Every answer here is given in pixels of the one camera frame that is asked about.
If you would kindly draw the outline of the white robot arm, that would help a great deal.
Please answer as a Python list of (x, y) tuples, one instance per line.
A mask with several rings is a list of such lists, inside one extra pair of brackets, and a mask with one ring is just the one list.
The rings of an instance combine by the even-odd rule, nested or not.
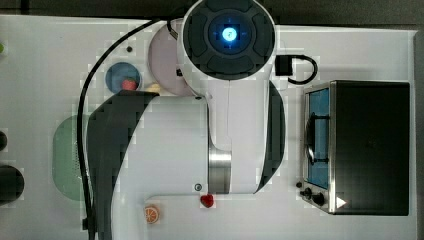
[(177, 37), (187, 96), (122, 90), (90, 116), (90, 240), (147, 240), (154, 196), (252, 194), (284, 156), (276, 30), (256, 0), (199, 0)]

